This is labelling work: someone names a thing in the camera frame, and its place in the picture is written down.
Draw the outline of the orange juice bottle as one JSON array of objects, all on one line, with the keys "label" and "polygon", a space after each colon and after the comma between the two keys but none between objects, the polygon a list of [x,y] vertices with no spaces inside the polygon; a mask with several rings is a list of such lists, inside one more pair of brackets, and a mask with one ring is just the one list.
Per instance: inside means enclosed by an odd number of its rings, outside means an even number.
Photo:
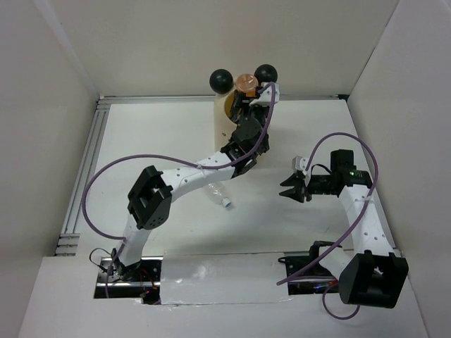
[{"label": "orange juice bottle", "polygon": [[259,81],[249,73],[241,74],[235,79],[235,96],[239,100],[258,98]]}]

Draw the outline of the clear unlabeled plastic bottle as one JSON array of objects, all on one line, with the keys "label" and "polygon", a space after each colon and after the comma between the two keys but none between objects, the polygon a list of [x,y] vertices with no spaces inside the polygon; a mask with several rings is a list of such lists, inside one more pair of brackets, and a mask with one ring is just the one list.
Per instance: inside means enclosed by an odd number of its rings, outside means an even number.
[{"label": "clear unlabeled plastic bottle", "polygon": [[206,184],[203,190],[215,204],[221,205],[224,208],[230,208],[232,206],[232,201],[222,182]]}]

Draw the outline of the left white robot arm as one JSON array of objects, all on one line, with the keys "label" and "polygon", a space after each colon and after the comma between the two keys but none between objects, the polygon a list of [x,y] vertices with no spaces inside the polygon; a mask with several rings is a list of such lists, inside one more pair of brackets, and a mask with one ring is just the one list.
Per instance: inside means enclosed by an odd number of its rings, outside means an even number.
[{"label": "left white robot arm", "polygon": [[165,172],[146,167],[128,193],[128,221],[124,239],[113,250],[113,271],[124,281],[139,272],[142,251],[151,231],[169,217],[171,204],[208,184],[244,175],[269,150],[268,125],[278,101],[276,87],[267,85],[247,105],[230,141],[215,154]]}]

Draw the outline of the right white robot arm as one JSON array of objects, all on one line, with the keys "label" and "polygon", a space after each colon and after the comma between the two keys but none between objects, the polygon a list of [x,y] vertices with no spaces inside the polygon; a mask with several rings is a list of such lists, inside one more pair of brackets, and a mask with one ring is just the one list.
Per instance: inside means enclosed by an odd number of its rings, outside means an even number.
[{"label": "right white robot arm", "polygon": [[394,308],[407,278],[407,260],[395,254],[370,195],[370,174],[357,169],[354,153],[339,149],[330,154],[330,172],[313,175],[307,170],[308,158],[292,160],[292,175],[282,183],[281,196],[301,203],[314,195],[339,198],[350,223],[353,257],[340,247],[330,254],[317,252],[307,260],[315,276],[328,271],[338,279],[343,303],[378,308]]}]

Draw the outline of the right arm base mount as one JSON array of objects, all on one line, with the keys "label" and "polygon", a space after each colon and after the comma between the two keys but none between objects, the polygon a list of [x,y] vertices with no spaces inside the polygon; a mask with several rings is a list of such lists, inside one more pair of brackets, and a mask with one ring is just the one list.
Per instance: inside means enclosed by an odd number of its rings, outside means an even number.
[{"label": "right arm base mount", "polygon": [[[290,277],[308,266],[332,244],[332,242],[315,241],[308,253],[291,253],[280,257],[278,262],[285,266],[286,276]],[[353,253],[352,250],[345,250],[338,246],[327,257],[289,281],[288,294],[322,294],[328,287],[332,287],[330,290],[332,293],[340,293],[343,290],[340,275],[352,260]]]}]

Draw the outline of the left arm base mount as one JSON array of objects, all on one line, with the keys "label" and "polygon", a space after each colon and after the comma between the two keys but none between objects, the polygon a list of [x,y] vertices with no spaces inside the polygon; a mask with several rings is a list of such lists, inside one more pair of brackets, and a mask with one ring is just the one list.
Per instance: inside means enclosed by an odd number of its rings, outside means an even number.
[{"label": "left arm base mount", "polygon": [[97,268],[94,299],[138,299],[146,305],[160,305],[162,256],[144,257],[129,277],[120,277],[115,267],[109,270],[111,257],[103,248],[88,256]]}]

